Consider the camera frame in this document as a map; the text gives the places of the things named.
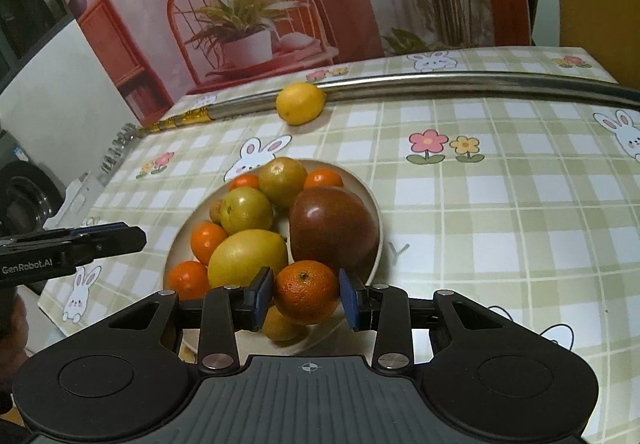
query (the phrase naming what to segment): white wall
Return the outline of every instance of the white wall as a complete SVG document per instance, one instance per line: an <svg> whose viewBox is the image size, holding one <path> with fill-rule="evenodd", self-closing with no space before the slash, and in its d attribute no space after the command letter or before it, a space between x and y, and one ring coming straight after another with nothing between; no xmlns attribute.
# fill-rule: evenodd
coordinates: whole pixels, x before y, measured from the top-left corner
<svg viewBox="0 0 640 444"><path fill-rule="evenodd" d="M73 21L0 94L0 125L64 186L100 164L126 122L138 124Z"/></svg>
<svg viewBox="0 0 640 444"><path fill-rule="evenodd" d="M539 0L536 24L533 27L533 41L538 46L560 45L560 2L559 0Z"/></svg>

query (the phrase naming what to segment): crosshair symbol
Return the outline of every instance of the crosshair symbol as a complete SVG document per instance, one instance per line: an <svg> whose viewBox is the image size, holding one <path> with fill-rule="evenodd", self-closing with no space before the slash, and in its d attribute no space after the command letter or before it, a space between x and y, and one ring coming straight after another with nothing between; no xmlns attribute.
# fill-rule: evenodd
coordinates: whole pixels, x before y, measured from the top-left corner
<svg viewBox="0 0 640 444"><path fill-rule="evenodd" d="M322 366L318 366L317 364L309 361L308 363L305 363L302 366L299 366L299 368L302 368L305 372L311 373L316 371L318 368L322 368Z"/></svg>

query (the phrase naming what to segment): green and white plaid pattern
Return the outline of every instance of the green and white plaid pattern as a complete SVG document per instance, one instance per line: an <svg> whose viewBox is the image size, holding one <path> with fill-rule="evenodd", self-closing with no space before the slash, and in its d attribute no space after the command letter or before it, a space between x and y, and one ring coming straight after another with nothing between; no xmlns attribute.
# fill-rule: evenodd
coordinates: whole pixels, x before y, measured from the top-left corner
<svg viewBox="0 0 640 444"><path fill-rule="evenodd" d="M572 70L612 80L576 49L450 54L464 69ZM565 55L593 67L561 68L552 61ZM347 77L410 71L407 63L406 58L391 58L354 64ZM260 90L303 77L263 82ZM256 84L249 87L242 91L258 89ZM239 91L228 90L218 99L237 97ZM188 109L197 99L185 98L171 113ZM585 433L588 442L637 443L640 166L597 124L594 112L615 117L608 108L542 101L375 100L327 107L319 119L295 128L272 113L147 137L90 213L92 221L141 226L148 236L145 250L100 262L100 277L79 323L62 322L72 278L49 281L40 307L70 334L160 289L177 231L222 185L244 141L258 137L264 145L290 134L291 143L278 155L339 164L372 189L386 238L377 280L403 287L414 297L451 288L482 304L503 307L537 332L568 324L575 335L574 351L593 367L601 387ZM630 114L640 123L640 114ZM440 163L412 164L406 159L415 155L409 137L430 129L449 141L478 139L484 160L459 162L447 143ZM175 153L165 170L136 178L143 165L165 152ZM431 355L421 332L414 336L417 360Z"/></svg>

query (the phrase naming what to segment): human hand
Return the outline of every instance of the human hand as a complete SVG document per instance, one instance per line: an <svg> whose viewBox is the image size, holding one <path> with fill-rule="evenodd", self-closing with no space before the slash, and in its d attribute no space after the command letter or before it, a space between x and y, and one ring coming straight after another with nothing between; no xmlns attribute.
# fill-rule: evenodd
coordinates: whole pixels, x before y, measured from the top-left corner
<svg viewBox="0 0 640 444"><path fill-rule="evenodd" d="M0 338L0 392L11 392L15 373L27 360L24 347L27 345L28 332L27 309L22 298L16 294L11 332Z"/></svg>

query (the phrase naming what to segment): round beige plate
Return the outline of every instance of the round beige plate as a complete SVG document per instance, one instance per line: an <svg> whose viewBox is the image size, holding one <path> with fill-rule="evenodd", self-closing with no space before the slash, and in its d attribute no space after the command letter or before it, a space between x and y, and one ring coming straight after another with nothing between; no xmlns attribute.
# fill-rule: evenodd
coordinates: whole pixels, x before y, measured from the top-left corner
<svg viewBox="0 0 640 444"><path fill-rule="evenodd" d="M323 162L320 160L300 159L300 162L307 171L313 171L319 168L329 168L339 173L344 182L344 187L349 191L356 193L362 199L362 202L371 213L372 218L378 224L378 232L380 234L380 243L378 244L378 254L376 255L376 261L373 264L373 268L367 278L367 285L371 283L373 277L378 269L380 257L382 255L383 247L383 235L382 235L382 216L380 215L380 208L374 198L373 194L367 187L353 173L335 166L334 164ZM251 174L258 175L260 169L252 170ZM191 230L194 225L202 220L209 220L209 205L215 201L222 199L228 191L228 183L225 183L222 187L212 193L188 218L184 223L178 235L176 236L164 266L164 272L167 273L175 265L184 262L185 260L193 260L193 253L189 244ZM276 230L289 238L289 221L286 216L277 216L275 222ZM287 243L287 250L289 251L289 261L292 262L291 252L289 244ZM261 354L261 355L280 355L280 356L292 356L299 352L302 352L306 348L312 347L317 342L321 341L329 334L331 334L338 325L343 321L344 313L342 306L339 306L334 314L325 322L318 325L308 327L307 336L301 340L294 341L292 344L281 345L271 341L263 336L261 333L240 331L236 332L236 341L238 342L238 353L241 362L244 362L248 355ZM184 343L191 349L196 351L198 347L198 335L199 330L185 330L184 331Z"/></svg>

